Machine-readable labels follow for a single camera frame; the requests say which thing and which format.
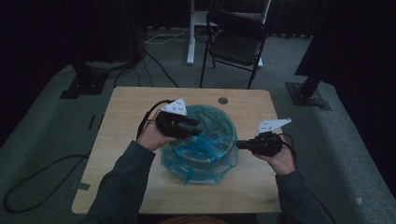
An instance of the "gray carpet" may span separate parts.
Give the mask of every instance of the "gray carpet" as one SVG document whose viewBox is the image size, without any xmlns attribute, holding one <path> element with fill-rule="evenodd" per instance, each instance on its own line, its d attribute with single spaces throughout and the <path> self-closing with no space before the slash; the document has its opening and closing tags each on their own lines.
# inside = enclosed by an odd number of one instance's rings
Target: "gray carpet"
<svg viewBox="0 0 396 224">
<path fill-rule="evenodd" d="M 176 32 L 179 31 L 158 31 L 151 35 Z M 292 123 L 282 129 L 294 139 L 298 169 L 337 223 L 395 223 L 396 202 L 334 88 L 325 83 L 318 86 L 332 111 L 293 105 L 290 99 L 285 83 L 304 82 L 305 77 L 293 74 L 309 43 L 310 39 L 303 37 L 268 37 L 262 54 L 264 68 L 259 70 L 251 89 L 268 90 L 278 117 L 292 119 Z M 197 88 L 205 45 L 197 41 L 194 65 L 189 66 L 186 64 L 187 44 L 187 38 L 176 38 L 164 44 L 147 44 L 145 49 L 162 64 L 179 87 Z M 1 200 L 14 183 L 52 161 L 71 154 L 85 154 L 92 149 L 100 124 L 100 119 L 95 119 L 91 126 L 92 116 L 101 118 L 105 114 L 119 72 L 110 74 L 101 95 L 80 95 L 74 100 L 59 99 L 75 76 L 71 66 L 53 77 L 0 149 Z M 248 77 L 243 70 L 220 64 L 213 69 L 209 64 L 204 87 L 245 89 Z M 135 70 L 120 76 L 117 85 L 151 86 L 150 79 L 154 87 L 175 87 L 148 55 Z M 39 202 L 77 161 L 62 161 L 22 186 L 10 198 L 12 207 L 22 209 Z M 77 223 L 81 217 L 73 214 L 71 205 L 76 194 L 75 184 L 81 179 L 85 164 L 84 161 L 37 209 L 10 214 L 2 207 L 0 223 Z M 276 223 L 276 214 L 258 214 L 257 217 L 259 223 Z"/>
</svg>

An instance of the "wooden table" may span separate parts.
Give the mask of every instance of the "wooden table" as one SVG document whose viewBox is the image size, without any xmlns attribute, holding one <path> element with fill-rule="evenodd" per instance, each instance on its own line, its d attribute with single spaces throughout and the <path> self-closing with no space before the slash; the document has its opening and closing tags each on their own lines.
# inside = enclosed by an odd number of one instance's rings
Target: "wooden table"
<svg viewBox="0 0 396 224">
<path fill-rule="evenodd" d="M 219 98 L 228 104 L 219 103 Z M 81 179 L 89 189 L 78 189 L 72 209 L 86 214 L 102 177 L 135 140 L 137 127 L 156 103 L 184 98 L 186 105 L 213 105 L 233 120 L 238 139 L 257 135 L 262 119 L 277 119 L 268 91 L 117 87 L 111 96 L 92 154 Z M 275 172 L 248 150 L 217 185 L 188 184 L 161 166 L 156 150 L 140 214 L 228 214 L 279 212 Z"/>
</svg>

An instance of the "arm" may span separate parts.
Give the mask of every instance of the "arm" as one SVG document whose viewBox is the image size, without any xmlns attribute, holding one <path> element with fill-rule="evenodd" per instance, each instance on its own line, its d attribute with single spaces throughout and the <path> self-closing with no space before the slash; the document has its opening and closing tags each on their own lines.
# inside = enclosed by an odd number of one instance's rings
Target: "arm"
<svg viewBox="0 0 396 224">
<path fill-rule="evenodd" d="M 163 136 L 155 122 L 149 121 L 137 141 L 131 142 L 113 170 L 103 177 L 90 211 L 81 223 L 135 223 L 155 157 L 152 151 L 174 140 Z"/>
<path fill-rule="evenodd" d="M 329 223 L 321 205 L 311 194 L 303 176 L 296 170 L 291 150 L 283 146 L 274 157 L 254 155 L 267 161 L 276 172 L 276 184 L 279 194 L 279 224 Z"/>
</svg>

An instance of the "hand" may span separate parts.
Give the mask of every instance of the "hand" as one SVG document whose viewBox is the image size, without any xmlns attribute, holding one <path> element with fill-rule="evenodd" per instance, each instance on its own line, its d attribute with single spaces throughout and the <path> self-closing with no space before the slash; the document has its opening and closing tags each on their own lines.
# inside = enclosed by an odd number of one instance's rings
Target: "hand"
<svg viewBox="0 0 396 224">
<path fill-rule="evenodd" d="M 288 175 L 296 170 L 291 150 L 285 145 L 282 146 L 280 152 L 277 153 L 274 157 L 267 157 L 257 154 L 253 154 L 253 156 L 263 161 L 267 161 L 277 175 Z"/>
<path fill-rule="evenodd" d="M 153 119 L 157 118 L 160 112 L 161 110 L 157 110 Z M 164 136 L 160 131 L 158 131 L 157 124 L 154 120 L 148 120 L 143 132 L 137 138 L 136 142 L 150 151 L 155 151 L 163 144 L 173 142 L 175 140 L 177 139 L 174 137 Z"/>
</svg>

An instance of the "dark background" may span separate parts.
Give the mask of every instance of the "dark background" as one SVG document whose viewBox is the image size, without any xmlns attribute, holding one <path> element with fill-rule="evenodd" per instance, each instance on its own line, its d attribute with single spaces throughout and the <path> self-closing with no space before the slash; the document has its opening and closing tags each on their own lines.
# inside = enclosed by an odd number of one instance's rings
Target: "dark background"
<svg viewBox="0 0 396 224">
<path fill-rule="evenodd" d="M 196 1 L 196 9 L 209 3 Z M 263 6 L 257 0 L 223 4 L 247 12 Z M 190 22 L 185 0 L 7 0 L 0 10 L 0 144 L 66 65 L 132 61 L 141 55 L 145 27 L 189 27 Z M 393 195 L 395 15 L 390 0 L 273 0 L 267 20 L 271 35 L 314 36 L 296 75 L 334 85 Z"/>
</svg>

